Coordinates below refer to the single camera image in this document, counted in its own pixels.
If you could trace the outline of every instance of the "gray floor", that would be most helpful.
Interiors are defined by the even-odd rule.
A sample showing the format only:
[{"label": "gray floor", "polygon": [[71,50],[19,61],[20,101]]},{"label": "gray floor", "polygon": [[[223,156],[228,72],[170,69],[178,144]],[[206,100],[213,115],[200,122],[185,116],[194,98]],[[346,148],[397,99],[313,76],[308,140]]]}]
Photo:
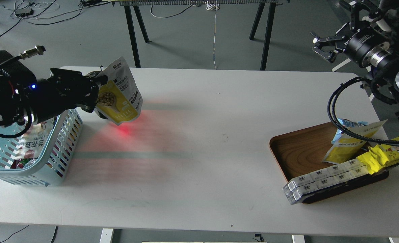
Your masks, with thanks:
[{"label": "gray floor", "polygon": [[[59,0],[61,8],[42,17],[76,9],[79,2]],[[328,72],[334,66],[322,60],[311,51],[312,36],[309,31],[325,36],[333,34],[347,20],[347,14],[336,7],[335,0],[292,0],[277,7],[275,24],[272,30],[269,59],[266,70],[274,71],[320,71]],[[0,0],[7,8],[13,2]],[[249,40],[250,28],[257,5],[222,5],[216,16],[215,60],[218,69],[258,70],[263,49],[265,20],[261,19],[256,39]],[[154,13],[168,16],[179,12],[185,6],[156,6]],[[144,68],[188,68],[213,69],[213,35],[215,12],[205,10],[205,6],[190,8],[183,14],[157,19],[150,15],[150,7],[140,7],[147,32],[152,43],[144,43],[138,24],[138,48],[141,66]],[[10,11],[0,6],[0,34],[16,23],[9,18]],[[36,23],[49,23],[39,20]],[[64,23],[49,26],[34,26],[22,21],[14,29],[0,38],[0,50],[12,54],[19,53],[34,45],[44,45],[43,56],[24,60],[38,78],[49,76],[50,68],[61,66],[100,66],[108,65],[120,56],[134,66],[132,50],[127,32],[124,10],[121,6],[99,6],[85,9],[83,13]],[[337,58],[339,63],[345,57]],[[355,64],[348,64],[341,72],[364,75],[365,70]],[[394,108],[374,101],[381,119],[391,118],[385,129],[390,137],[399,134],[399,124],[393,118]],[[19,225],[0,225],[0,241],[21,229]],[[7,242],[50,242],[54,226],[29,226],[14,235]],[[101,229],[85,227],[59,228],[57,242],[99,242]],[[288,235],[263,235],[267,242],[289,243]],[[116,231],[113,242],[141,241],[253,241],[252,233],[198,232],[198,231]],[[308,237],[308,243],[383,243],[385,238],[363,237]]]}]

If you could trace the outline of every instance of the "connector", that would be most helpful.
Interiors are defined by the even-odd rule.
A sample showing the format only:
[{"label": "connector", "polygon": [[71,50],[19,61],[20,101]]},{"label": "connector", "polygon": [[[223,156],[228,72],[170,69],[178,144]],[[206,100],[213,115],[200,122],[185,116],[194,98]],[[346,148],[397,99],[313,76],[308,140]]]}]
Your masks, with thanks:
[{"label": "connector", "polygon": [[21,57],[22,60],[24,60],[25,58],[33,57],[38,54],[43,55],[44,51],[46,51],[44,46],[34,46],[34,48],[32,48],[30,50],[23,51],[21,54],[19,54],[19,56]]}]

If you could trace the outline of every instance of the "metal frame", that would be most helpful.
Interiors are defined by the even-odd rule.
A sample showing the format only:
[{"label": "metal frame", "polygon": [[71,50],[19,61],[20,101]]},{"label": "metal frame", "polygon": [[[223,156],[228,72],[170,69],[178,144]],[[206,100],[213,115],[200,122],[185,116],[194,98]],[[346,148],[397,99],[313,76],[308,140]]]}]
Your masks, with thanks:
[{"label": "metal frame", "polygon": [[[261,15],[263,14],[264,6],[265,6],[265,3],[260,3],[258,6],[258,11],[255,16],[254,24],[252,25],[252,29],[250,31],[249,40],[253,40],[255,38],[255,33],[257,31]],[[141,12],[139,11],[138,6],[134,5],[133,10],[135,11],[136,18],[138,19],[139,28],[141,29],[141,33],[142,33],[142,36],[144,37],[144,41],[146,43],[150,43],[149,37],[147,35],[147,31],[145,30],[144,22],[142,20]],[[266,36],[264,38],[263,54],[261,56],[261,66],[260,66],[261,71],[266,70],[267,58],[269,55],[270,38],[272,35],[272,28],[273,28],[273,22],[274,22],[274,17],[275,17],[275,10],[276,10],[276,2],[271,2],[270,6],[269,6],[268,17],[267,17]],[[133,59],[135,61],[135,67],[140,68],[141,63],[139,61],[138,46],[136,43],[135,29],[133,27],[132,13],[130,10],[130,5],[125,5],[124,11],[125,11],[125,15],[126,15],[127,28],[129,31],[130,44],[132,46],[132,53],[133,53]]]}]

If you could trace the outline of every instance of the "white table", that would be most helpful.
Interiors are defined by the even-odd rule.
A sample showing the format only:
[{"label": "white table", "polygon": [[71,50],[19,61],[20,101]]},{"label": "white table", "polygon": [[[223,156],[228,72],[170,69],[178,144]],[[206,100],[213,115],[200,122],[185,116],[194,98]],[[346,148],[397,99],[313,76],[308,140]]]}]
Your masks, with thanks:
[{"label": "white table", "polygon": [[[65,182],[0,181],[0,223],[399,237],[399,167],[384,181],[290,206],[269,150],[271,137],[328,122],[329,96],[354,74],[132,73],[144,98],[140,117],[118,127],[82,112]],[[378,120],[358,86],[342,94],[337,112]]]}]

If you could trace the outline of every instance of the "stacked boxes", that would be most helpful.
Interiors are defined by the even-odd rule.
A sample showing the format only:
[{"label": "stacked boxes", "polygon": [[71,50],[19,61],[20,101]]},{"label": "stacked boxes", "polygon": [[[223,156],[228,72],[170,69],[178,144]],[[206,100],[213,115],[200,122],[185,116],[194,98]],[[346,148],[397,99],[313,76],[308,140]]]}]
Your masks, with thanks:
[{"label": "stacked boxes", "polygon": [[291,179],[283,191],[290,204],[301,203],[315,193],[340,186],[347,181],[369,174],[366,165],[358,159],[319,169]]}]

